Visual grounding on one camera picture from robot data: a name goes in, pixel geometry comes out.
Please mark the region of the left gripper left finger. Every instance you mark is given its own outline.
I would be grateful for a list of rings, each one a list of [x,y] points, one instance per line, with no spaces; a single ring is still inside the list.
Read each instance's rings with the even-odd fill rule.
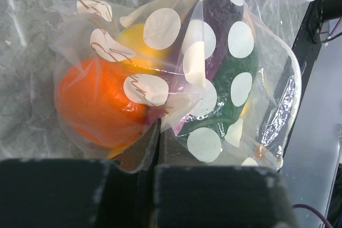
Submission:
[[[1,227],[148,227],[160,122],[112,160],[1,161]]]

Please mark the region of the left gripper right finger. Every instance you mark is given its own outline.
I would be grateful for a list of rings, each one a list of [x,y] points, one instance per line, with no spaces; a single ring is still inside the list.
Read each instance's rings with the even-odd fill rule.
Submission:
[[[201,165],[175,138],[160,136],[154,169],[157,227],[293,227],[279,174],[266,167]]]

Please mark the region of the orange fake orange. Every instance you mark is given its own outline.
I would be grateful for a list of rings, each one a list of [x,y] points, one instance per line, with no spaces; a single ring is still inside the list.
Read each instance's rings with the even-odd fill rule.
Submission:
[[[89,58],[72,66],[55,91],[58,113],[91,142],[114,150],[126,148],[143,133],[147,106],[124,93],[125,70],[111,62]]]

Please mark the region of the polka dot zip bag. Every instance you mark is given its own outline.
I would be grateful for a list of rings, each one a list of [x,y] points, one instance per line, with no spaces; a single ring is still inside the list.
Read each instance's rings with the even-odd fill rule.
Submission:
[[[255,30],[259,66],[239,122],[224,138],[209,128],[198,128],[187,138],[174,125],[190,113],[206,93],[204,0],[154,0],[137,9],[103,0],[60,2],[48,9],[48,42],[56,55],[55,91],[66,72],[89,58],[122,67],[127,98],[147,106],[144,133],[160,121],[160,130],[175,138],[201,164],[265,166],[279,170],[284,148],[296,117],[300,68],[291,48],[244,8]],[[143,40],[156,50],[170,48],[157,75],[132,74],[121,63],[136,53],[115,38],[131,25],[144,24]],[[124,150],[101,147],[76,132],[58,113],[66,135],[87,157],[111,159]]]

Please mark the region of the green fake vegetable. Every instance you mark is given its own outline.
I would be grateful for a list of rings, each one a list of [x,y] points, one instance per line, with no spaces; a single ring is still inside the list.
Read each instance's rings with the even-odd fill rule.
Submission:
[[[192,109],[177,134],[187,138],[198,128],[209,128],[224,138],[228,128],[242,112],[259,66],[257,50],[245,58],[228,55],[215,78],[206,86],[206,93]]]

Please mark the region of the yellow fake lemon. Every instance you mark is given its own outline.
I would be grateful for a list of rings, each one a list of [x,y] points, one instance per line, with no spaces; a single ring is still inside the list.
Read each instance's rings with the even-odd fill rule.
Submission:
[[[145,44],[143,40],[144,24],[138,23],[126,28],[116,36],[115,40],[133,50],[136,55],[121,63],[132,74],[157,75],[163,68],[170,48],[156,50]]]

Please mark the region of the purple fake eggplant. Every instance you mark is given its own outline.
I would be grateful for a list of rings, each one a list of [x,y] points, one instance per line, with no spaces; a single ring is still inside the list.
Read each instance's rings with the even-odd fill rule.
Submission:
[[[255,30],[244,8],[244,0],[204,0],[204,40],[209,57],[206,79],[212,81],[228,55],[245,58],[256,50]],[[173,129],[177,135],[187,114]]]

